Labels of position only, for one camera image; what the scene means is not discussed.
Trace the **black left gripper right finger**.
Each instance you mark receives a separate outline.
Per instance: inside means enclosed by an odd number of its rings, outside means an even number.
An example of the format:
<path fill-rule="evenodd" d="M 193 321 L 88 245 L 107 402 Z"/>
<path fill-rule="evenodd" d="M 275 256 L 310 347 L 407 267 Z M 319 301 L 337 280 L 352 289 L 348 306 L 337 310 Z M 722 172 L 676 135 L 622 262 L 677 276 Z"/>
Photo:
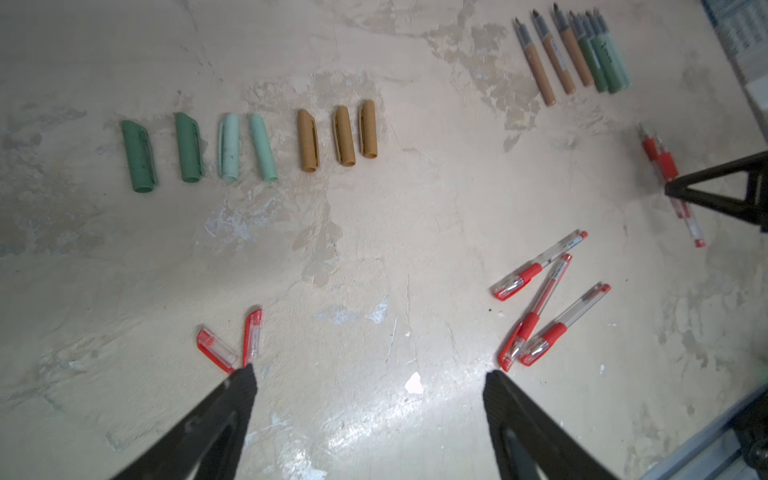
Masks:
<path fill-rule="evenodd" d="M 501 370 L 486 374 L 483 404 L 502 479 L 613 479 Z"/>

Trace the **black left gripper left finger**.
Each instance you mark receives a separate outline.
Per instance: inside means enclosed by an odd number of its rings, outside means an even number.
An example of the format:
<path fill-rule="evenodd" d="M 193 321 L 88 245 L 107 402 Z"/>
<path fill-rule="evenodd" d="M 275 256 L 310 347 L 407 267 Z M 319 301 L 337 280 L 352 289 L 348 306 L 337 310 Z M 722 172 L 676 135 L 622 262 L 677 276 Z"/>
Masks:
<path fill-rule="evenodd" d="M 257 382 L 252 365 L 234 371 L 117 479 L 233 479 Z"/>

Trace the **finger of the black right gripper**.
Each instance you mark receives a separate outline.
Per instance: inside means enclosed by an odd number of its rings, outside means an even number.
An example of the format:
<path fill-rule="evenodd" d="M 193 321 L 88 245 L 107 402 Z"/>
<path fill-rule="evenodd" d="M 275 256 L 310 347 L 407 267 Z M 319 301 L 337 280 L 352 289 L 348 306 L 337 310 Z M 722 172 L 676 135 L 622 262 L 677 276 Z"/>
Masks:
<path fill-rule="evenodd" d="M 682 175 L 664 187 L 667 197 L 755 225 L 767 232 L 767 152 Z"/>

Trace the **red gel pen diagonal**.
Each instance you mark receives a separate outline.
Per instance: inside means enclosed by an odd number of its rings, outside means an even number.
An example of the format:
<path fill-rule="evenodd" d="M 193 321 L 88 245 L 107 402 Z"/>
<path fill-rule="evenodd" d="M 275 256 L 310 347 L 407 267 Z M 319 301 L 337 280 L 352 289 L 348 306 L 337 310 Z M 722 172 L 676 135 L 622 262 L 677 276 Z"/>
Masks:
<path fill-rule="evenodd" d="M 534 297 L 525 317 L 512 330 L 507 342 L 498 355 L 499 366 L 504 372 L 508 372 L 515 360 L 520 356 L 523 347 L 530 339 L 540 320 L 543 309 L 570 266 L 571 261 L 572 255 L 569 253 L 564 253 L 557 259 Z"/>

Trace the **red gel pen bottom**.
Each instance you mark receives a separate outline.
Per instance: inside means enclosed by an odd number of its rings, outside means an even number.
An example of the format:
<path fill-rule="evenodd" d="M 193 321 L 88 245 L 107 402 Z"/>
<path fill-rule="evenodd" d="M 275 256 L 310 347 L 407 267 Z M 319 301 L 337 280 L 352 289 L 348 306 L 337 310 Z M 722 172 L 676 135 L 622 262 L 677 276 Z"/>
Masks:
<path fill-rule="evenodd" d="M 528 341 L 518 361 L 526 367 L 534 365 L 554 347 L 576 321 L 610 291 L 611 286 L 607 283 L 599 282 L 594 285 Z"/>

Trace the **red gel pen cap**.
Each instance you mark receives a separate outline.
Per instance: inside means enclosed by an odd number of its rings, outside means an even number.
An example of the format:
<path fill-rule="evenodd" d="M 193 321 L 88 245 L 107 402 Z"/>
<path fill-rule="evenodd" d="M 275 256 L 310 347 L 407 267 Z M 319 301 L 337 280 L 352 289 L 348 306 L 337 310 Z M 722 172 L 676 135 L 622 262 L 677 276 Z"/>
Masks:
<path fill-rule="evenodd" d="M 251 312 L 246 318 L 242 354 L 243 366 L 252 363 L 259 355 L 262 316 L 262 310 L 257 309 Z"/>
<path fill-rule="evenodd" d="M 196 344 L 209 360 L 227 374 L 233 373 L 238 368 L 238 354 L 209 329 L 205 327 L 200 329 Z"/>

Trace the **brown marker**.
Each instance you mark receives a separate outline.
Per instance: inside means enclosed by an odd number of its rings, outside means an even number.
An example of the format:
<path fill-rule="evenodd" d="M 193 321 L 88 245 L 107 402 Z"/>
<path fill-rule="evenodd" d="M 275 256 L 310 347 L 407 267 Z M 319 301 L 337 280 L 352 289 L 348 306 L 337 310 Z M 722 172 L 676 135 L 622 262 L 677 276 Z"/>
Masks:
<path fill-rule="evenodd" d="M 565 13 L 557 3 L 553 4 L 553 19 L 576 72 L 585 87 L 594 85 L 594 77 L 585 60 L 575 33 L 566 19 Z"/>
<path fill-rule="evenodd" d="M 546 51 L 546 54 L 553 66 L 560 84 L 563 87 L 564 92 L 567 95 L 574 94 L 576 91 L 576 86 L 568 70 L 565 59 L 547 26 L 546 20 L 537 10 L 532 11 L 532 20 L 542 46 Z"/>
<path fill-rule="evenodd" d="M 556 97 L 528 28 L 518 18 L 513 20 L 513 25 L 544 104 L 551 107 L 556 104 Z"/>

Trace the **dark green pen cap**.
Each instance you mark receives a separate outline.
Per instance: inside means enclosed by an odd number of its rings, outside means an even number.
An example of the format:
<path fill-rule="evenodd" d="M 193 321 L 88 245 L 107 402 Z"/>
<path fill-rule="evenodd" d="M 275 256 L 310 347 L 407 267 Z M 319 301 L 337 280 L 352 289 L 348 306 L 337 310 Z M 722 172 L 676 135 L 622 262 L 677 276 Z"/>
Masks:
<path fill-rule="evenodd" d="M 153 149 L 147 130 L 136 122 L 121 122 L 132 188 L 136 193 L 152 192 L 157 185 Z"/>
<path fill-rule="evenodd" d="M 204 169 L 198 123 L 183 112 L 176 112 L 174 120 L 181 178 L 186 183 L 199 182 Z"/>

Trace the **light green marker cap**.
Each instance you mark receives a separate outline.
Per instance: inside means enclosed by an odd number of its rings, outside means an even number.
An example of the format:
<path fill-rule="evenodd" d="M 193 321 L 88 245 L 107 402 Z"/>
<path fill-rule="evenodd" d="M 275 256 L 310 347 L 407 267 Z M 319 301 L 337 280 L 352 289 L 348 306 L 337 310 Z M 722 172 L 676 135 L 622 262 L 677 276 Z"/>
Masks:
<path fill-rule="evenodd" d="M 249 125 L 262 179 L 273 183 L 278 179 L 278 173 L 265 122 L 259 114 L 254 113 L 249 118 Z"/>
<path fill-rule="evenodd" d="M 239 126 L 239 117 L 234 113 L 226 114 L 219 123 L 219 173 L 226 182 L 235 182 L 239 178 Z"/>

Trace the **brown marker cap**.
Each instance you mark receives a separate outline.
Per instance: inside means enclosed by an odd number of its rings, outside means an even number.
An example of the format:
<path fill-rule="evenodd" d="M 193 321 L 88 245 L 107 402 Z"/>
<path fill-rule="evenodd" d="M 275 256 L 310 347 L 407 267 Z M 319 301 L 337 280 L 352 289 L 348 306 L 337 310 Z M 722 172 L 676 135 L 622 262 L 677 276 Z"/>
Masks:
<path fill-rule="evenodd" d="M 344 167 L 356 164 L 353 136 L 349 111 L 346 106 L 339 106 L 333 115 L 333 132 L 337 158 Z"/>
<path fill-rule="evenodd" d="M 319 166 L 316 122 L 306 109 L 298 111 L 298 139 L 302 170 L 315 172 Z"/>
<path fill-rule="evenodd" d="M 361 153 L 365 158 L 375 159 L 378 156 L 378 140 L 375 104 L 372 100 L 364 100 L 361 104 L 358 125 Z"/>

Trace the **light green marker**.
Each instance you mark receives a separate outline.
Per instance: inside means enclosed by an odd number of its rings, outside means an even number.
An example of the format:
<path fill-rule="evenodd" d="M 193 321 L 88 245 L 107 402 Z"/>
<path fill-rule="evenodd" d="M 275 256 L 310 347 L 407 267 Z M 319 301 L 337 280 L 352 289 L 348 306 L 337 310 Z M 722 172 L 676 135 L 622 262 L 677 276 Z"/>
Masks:
<path fill-rule="evenodd" d="M 621 57 L 613 36 L 608 29 L 607 23 L 598 8 L 593 9 L 593 18 L 596 21 L 600 34 L 604 37 L 604 40 L 607 44 L 607 50 L 611 56 L 614 69 L 616 70 L 618 79 L 620 81 L 621 89 L 627 89 L 631 86 L 631 79 L 629 78 L 626 71 L 625 62 Z"/>

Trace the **dark green pen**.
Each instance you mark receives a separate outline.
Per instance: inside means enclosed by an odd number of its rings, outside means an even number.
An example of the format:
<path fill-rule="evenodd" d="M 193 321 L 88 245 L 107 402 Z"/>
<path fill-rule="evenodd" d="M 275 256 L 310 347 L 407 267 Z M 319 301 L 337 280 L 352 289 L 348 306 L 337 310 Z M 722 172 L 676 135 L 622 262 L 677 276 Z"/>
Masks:
<path fill-rule="evenodd" d="M 579 15 L 579 19 L 592 43 L 593 50 L 607 83 L 608 92 L 615 94 L 624 90 L 627 87 L 626 82 L 612 54 L 608 38 L 599 26 L 596 17 L 590 13 L 582 13 Z"/>
<path fill-rule="evenodd" d="M 595 87 L 598 92 L 605 93 L 608 90 L 608 83 L 597 58 L 595 49 L 591 43 L 590 36 L 587 33 L 585 23 L 581 17 L 573 11 L 569 12 L 569 19 L 579 47 L 581 48 L 587 66 L 593 76 Z"/>

